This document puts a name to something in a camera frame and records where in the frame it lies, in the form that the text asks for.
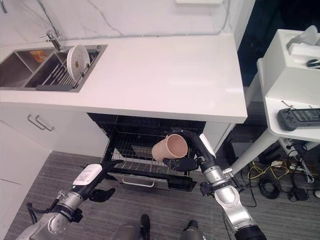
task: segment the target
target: kitchen counter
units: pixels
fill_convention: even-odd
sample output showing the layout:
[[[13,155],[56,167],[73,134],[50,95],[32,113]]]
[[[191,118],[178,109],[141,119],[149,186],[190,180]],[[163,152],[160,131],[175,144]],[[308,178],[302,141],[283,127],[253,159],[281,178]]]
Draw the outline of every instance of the kitchen counter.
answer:
[[[233,34],[69,40],[104,45],[80,92],[0,91],[2,106],[243,123],[247,109]],[[1,46],[0,61],[17,49]]]

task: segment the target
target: gray carpet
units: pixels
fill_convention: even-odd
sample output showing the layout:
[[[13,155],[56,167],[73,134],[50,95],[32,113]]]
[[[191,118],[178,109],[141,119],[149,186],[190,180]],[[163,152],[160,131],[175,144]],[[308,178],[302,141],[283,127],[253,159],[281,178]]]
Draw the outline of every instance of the gray carpet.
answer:
[[[220,152],[217,157],[224,161]],[[98,162],[96,157],[53,152],[34,181],[5,239],[14,240],[31,224],[27,202],[32,202],[39,209],[49,207],[59,190],[70,188],[81,172],[81,166]],[[146,189],[105,180],[99,188],[115,187],[113,197],[105,203],[89,200],[83,203],[80,208],[84,218],[80,223],[72,223],[59,239],[110,239],[119,226],[139,221],[144,213],[151,219],[151,239],[179,239],[182,229],[191,219],[199,223],[207,239],[228,239],[221,208],[211,197],[202,197],[200,193],[199,183],[205,180],[204,177],[200,172],[192,172],[191,177],[198,182],[193,192]],[[303,176],[297,176],[297,183],[304,182]],[[289,176],[285,176],[281,184],[284,189],[289,189]],[[269,200],[260,194],[258,188],[253,192],[257,207],[248,210],[268,239],[320,238],[320,199],[310,194],[307,201],[290,202],[282,193],[279,198]],[[249,190],[241,192],[240,196],[243,204],[253,204]]]

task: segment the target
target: marble wall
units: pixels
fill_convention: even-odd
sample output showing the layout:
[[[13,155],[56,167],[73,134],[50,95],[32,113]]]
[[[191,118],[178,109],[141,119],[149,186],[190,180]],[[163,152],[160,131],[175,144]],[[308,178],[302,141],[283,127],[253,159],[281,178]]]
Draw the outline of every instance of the marble wall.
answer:
[[[0,45],[44,41],[51,29],[37,0],[3,0],[0,9]],[[99,37],[215,34],[235,31],[242,4],[178,5],[175,0],[42,0],[65,39]]]

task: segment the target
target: black remote control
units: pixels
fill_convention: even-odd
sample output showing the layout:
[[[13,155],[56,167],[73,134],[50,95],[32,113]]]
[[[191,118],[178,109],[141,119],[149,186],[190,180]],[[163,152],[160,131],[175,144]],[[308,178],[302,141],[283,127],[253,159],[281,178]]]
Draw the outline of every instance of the black remote control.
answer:
[[[299,127],[320,127],[320,108],[281,109],[277,115],[283,130],[293,131]]]

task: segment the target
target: kitchen sink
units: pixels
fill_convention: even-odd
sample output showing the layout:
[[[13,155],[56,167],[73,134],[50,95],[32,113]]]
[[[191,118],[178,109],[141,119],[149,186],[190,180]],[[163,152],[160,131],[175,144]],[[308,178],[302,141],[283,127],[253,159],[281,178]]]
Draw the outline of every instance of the kitchen sink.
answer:
[[[0,90],[79,92],[95,68],[107,45],[85,46],[90,65],[79,79],[73,80],[67,70],[67,55],[54,48],[16,50],[0,64]]]

